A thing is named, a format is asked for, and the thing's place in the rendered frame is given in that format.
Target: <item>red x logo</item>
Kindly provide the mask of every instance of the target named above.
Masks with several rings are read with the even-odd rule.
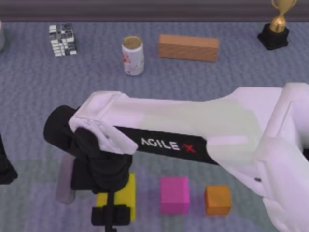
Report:
[[[182,147],[185,148],[187,152],[196,153],[196,151],[193,149],[193,145],[183,144]]]

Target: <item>brick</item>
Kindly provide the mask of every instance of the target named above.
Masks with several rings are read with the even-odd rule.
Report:
[[[161,34],[159,57],[216,62],[219,39]]]
[[[160,211],[163,214],[185,214],[190,206],[188,177],[161,177]]]
[[[205,208],[207,215],[227,215],[231,209],[228,186],[206,186]]]

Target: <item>can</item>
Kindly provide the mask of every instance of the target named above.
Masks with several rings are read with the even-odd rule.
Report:
[[[127,75],[138,76],[144,71],[143,42],[138,36],[127,36],[122,41],[122,59]]]
[[[5,35],[3,23],[0,21],[0,51],[4,48],[5,45]]]

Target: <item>black trophy base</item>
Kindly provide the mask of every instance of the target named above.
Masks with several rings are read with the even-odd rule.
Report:
[[[278,48],[286,47],[288,42],[289,30],[284,29],[283,32],[275,33],[270,30],[270,23],[264,25],[262,33],[260,33],[257,38],[262,42],[267,50],[275,50]]]

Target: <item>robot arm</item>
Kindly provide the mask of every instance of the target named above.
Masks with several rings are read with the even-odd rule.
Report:
[[[66,127],[67,134],[51,138],[57,130],[51,125],[58,109],[46,123],[45,139],[81,159],[86,149],[74,152],[70,136],[85,130],[97,139],[92,146],[97,146],[97,157],[100,151],[128,159],[138,150],[219,164],[263,197],[280,232],[309,231],[305,200],[309,164],[303,155],[309,143],[307,84],[240,87],[226,97],[202,102],[137,99],[100,91],[78,110],[62,107],[61,111],[66,116],[58,129]]]

